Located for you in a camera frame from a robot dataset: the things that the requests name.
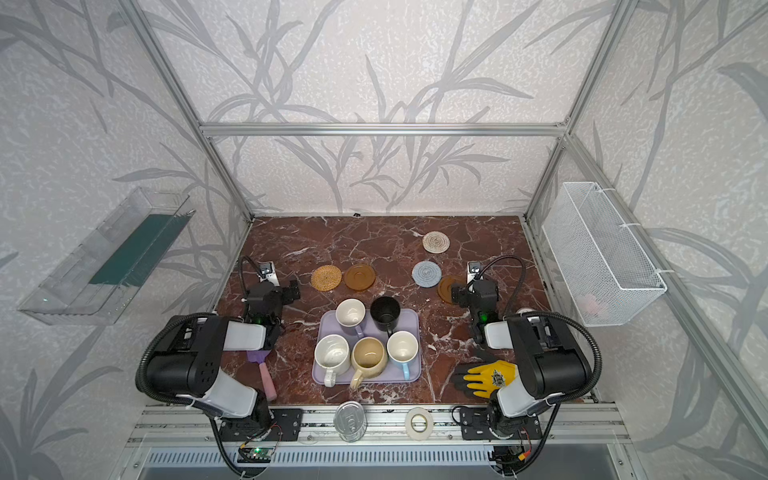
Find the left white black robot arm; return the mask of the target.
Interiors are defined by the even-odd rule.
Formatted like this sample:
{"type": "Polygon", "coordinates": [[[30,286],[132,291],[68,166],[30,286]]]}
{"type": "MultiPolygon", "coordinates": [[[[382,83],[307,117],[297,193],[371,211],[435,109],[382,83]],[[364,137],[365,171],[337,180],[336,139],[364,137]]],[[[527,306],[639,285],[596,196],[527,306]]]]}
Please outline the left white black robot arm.
{"type": "Polygon", "coordinates": [[[277,394],[265,360],[283,331],[283,307],[300,298],[296,279],[286,286],[263,280],[246,291],[242,317],[213,312],[173,316],[142,354],[137,389],[153,400],[194,407],[220,420],[216,434],[267,434],[275,424],[269,403],[277,394]],[[222,370],[223,354],[236,351],[258,364],[260,390],[222,370]]]}

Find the white mug lavender handle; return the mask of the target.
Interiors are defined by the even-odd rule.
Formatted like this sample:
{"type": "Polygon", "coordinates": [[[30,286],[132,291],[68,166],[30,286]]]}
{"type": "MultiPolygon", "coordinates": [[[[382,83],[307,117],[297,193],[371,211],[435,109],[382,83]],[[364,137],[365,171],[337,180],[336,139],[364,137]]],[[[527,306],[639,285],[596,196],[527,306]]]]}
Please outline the white mug lavender handle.
{"type": "Polygon", "coordinates": [[[346,299],[335,310],[335,318],[341,330],[347,335],[363,338],[363,323],[366,316],[366,306],[358,299],[346,299]]]}

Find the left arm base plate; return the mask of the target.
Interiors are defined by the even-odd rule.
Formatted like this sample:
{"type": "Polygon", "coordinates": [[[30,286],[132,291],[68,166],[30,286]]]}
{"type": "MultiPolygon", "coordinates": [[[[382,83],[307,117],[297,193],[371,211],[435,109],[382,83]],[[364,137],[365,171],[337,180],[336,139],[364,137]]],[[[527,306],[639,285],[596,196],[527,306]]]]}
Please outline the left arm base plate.
{"type": "Polygon", "coordinates": [[[302,415],[300,408],[278,408],[245,418],[224,418],[218,433],[223,442],[294,442],[298,440],[302,415]]]}

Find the white patterned round coaster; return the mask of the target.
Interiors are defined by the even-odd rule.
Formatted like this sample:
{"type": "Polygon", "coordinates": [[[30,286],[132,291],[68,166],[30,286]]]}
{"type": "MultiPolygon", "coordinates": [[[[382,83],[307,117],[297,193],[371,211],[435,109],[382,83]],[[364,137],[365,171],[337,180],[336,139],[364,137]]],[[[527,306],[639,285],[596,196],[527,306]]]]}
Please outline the white patterned round coaster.
{"type": "Polygon", "coordinates": [[[429,253],[441,254],[450,248],[450,239],[440,231],[431,231],[422,238],[422,245],[429,253]]]}

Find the light blue woven coaster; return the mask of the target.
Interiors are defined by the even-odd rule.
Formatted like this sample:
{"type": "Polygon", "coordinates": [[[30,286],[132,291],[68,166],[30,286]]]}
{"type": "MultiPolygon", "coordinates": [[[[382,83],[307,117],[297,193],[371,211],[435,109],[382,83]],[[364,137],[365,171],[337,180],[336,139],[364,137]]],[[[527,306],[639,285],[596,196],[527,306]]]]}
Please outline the light blue woven coaster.
{"type": "Polygon", "coordinates": [[[441,281],[442,270],[432,261],[421,261],[413,267],[411,275],[419,287],[431,288],[441,281]]]}

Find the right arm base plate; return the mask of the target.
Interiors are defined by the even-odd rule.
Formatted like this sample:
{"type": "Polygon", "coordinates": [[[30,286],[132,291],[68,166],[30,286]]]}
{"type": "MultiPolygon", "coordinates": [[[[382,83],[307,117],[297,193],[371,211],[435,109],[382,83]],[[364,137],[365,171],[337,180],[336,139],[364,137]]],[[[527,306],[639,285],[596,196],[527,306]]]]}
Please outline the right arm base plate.
{"type": "Polygon", "coordinates": [[[489,406],[457,406],[452,418],[459,425],[463,440],[540,440],[540,420],[533,416],[507,417],[489,406]]]}

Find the brown wooden coaster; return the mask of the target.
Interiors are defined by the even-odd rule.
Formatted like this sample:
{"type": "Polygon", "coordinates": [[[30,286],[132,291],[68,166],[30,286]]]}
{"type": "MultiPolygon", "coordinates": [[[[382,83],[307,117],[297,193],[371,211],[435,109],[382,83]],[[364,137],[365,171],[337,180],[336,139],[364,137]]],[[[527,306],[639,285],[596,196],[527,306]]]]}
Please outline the brown wooden coaster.
{"type": "Polygon", "coordinates": [[[357,264],[350,267],[344,274],[345,285],[353,291],[365,291],[376,281],[376,272],[369,264],[357,264]]]}
{"type": "Polygon", "coordinates": [[[446,304],[449,304],[449,305],[456,304],[452,296],[452,287],[454,285],[463,287],[465,285],[465,279],[455,275],[446,275],[440,280],[440,282],[437,285],[438,296],[446,304]]]}

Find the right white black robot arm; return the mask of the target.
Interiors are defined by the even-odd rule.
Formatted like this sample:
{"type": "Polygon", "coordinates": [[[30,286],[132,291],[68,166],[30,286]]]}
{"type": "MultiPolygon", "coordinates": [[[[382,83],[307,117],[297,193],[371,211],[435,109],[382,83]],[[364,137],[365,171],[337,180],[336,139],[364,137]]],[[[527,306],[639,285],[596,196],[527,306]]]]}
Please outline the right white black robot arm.
{"type": "Polygon", "coordinates": [[[459,364],[451,381],[485,407],[460,406],[454,421],[465,440],[542,437],[539,415],[589,393],[602,372],[594,337],[555,312],[520,309],[499,316],[495,281],[451,286],[451,301],[469,309],[481,349],[476,363],[459,364]]]}

